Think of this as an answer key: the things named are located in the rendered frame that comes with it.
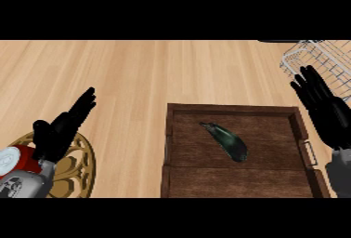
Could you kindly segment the red can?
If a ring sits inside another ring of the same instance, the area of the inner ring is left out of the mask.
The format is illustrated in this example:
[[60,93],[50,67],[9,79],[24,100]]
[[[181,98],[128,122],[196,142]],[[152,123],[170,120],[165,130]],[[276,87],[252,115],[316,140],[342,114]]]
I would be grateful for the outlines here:
[[0,150],[0,179],[13,171],[25,170],[40,173],[38,161],[31,158],[34,148],[26,145],[13,145]]

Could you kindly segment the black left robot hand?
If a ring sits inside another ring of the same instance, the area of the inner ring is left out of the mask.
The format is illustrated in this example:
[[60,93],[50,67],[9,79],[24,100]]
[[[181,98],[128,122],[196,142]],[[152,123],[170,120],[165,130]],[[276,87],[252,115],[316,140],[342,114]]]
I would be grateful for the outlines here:
[[49,123],[37,120],[32,123],[32,159],[57,163],[65,157],[78,128],[96,106],[94,88],[90,87],[66,112],[62,112]]

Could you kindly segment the gold round trivet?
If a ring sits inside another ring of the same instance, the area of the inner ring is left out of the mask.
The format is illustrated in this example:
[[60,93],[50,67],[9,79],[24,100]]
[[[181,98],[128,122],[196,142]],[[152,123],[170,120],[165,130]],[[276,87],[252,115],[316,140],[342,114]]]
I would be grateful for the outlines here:
[[94,179],[94,151],[85,137],[77,134],[65,157],[56,163],[53,186],[46,198],[88,198]]

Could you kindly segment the dark green eggplant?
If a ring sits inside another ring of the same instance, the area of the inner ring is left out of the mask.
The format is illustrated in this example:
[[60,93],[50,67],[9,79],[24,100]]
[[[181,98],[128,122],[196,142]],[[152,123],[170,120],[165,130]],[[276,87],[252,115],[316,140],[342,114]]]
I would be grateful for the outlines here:
[[240,137],[215,123],[201,122],[199,125],[215,139],[230,159],[237,163],[243,162],[248,156],[248,148]]

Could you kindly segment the brown wooden tray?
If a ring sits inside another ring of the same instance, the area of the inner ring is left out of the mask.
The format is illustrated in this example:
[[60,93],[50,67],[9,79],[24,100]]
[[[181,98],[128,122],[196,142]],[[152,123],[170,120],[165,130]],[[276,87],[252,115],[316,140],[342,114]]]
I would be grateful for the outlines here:
[[327,198],[299,109],[167,105],[164,198]]

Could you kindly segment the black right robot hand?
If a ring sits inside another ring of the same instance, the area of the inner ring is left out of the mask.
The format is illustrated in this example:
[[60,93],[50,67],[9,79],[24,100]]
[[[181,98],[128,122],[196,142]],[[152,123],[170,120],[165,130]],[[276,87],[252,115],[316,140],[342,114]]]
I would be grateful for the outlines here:
[[333,149],[351,149],[351,108],[336,97],[311,65],[301,67],[290,86],[296,92],[323,143]]

